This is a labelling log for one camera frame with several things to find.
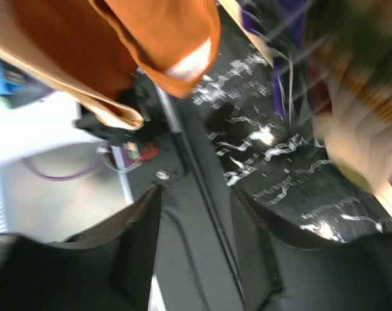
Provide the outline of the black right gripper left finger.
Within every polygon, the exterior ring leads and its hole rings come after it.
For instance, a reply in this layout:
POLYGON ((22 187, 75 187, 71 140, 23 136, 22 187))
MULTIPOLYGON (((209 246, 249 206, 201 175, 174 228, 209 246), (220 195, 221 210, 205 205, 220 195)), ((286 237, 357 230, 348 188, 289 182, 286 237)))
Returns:
POLYGON ((0 234, 0 310, 146 310, 161 194, 154 185, 63 242, 0 234))

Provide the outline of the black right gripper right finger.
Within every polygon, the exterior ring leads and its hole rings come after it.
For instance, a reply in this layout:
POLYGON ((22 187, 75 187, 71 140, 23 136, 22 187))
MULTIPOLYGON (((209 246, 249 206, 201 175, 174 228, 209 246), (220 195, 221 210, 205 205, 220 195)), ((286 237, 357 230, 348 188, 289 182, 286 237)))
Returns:
POLYGON ((392 233, 335 242, 230 193, 245 310, 392 310, 392 233))

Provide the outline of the brown orange striped sock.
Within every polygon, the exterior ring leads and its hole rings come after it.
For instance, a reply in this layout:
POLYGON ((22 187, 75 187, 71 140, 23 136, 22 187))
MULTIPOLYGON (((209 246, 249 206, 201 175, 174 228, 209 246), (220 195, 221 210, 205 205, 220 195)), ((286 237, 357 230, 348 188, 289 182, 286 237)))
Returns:
POLYGON ((347 179, 380 191, 392 182, 392 1, 314 1, 304 46, 331 101, 315 136, 347 179))

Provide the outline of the purple sock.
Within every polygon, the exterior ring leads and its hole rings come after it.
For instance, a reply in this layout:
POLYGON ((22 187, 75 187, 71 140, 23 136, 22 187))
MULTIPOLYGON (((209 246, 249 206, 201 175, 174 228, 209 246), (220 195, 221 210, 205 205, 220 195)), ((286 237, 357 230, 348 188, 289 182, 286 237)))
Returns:
POLYGON ((242 26, 266 44, 273 58, 275 107, 287 124, 299 116, 306 70, 303 28, 310 1, 239 1, 242 26))

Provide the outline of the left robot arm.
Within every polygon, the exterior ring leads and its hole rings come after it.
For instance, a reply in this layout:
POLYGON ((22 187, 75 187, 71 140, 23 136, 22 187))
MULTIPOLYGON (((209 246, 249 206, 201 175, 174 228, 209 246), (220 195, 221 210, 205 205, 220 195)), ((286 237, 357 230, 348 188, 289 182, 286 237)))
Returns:
POLYGON ((63 146, 99 142, 73 127, 77 118, 76 100, 61 92, 18 109, 0 108, 0 168, 63 146))

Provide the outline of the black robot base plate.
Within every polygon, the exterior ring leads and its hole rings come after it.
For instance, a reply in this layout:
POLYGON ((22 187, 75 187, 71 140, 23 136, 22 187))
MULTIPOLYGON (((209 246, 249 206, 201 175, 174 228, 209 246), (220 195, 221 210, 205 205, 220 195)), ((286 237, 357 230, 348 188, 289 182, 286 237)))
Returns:
POLYGON ((242 297, 229 243, 217 218, 179 107, 142 72, 136 74, 142 108, 161 131, 157 155, 127 175, 133 196, 159 184, 162 207, 154 277, 160 310, 241 310, 242 297))

